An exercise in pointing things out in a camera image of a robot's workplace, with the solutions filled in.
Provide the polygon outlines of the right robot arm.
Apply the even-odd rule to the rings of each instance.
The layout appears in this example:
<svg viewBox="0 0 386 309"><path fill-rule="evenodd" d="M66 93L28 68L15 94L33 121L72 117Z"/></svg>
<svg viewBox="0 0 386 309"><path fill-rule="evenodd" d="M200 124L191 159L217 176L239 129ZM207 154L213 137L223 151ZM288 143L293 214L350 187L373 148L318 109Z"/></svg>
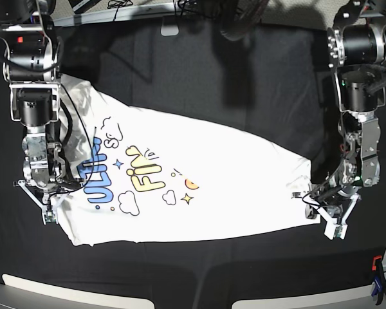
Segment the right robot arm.
<svg viewBox="0 0 386 309"><path fill-rule="evenodd" d="M17 185L41 208L46 222L82 184L74 178L64 148L73 132L71 115L60 97L64 43L51 14L55 1L0 1L0 54L10 88L10 114L25 128L24 179Z"/></svg>

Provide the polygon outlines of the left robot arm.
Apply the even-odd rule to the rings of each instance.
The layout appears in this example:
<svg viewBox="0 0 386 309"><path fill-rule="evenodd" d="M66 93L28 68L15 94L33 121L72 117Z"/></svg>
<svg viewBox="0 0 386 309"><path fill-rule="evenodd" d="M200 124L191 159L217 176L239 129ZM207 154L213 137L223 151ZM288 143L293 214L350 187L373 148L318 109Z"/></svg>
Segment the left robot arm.
<svg viewBox="0 0 386 309"><path fill-rule="evenodd" d="M342 155L336 170L303 196L307 218L321 215L327 225L346 227L360 200L358 191L380 179L376 110L386 101L386 1L349 1L327 31Z"/></svg>

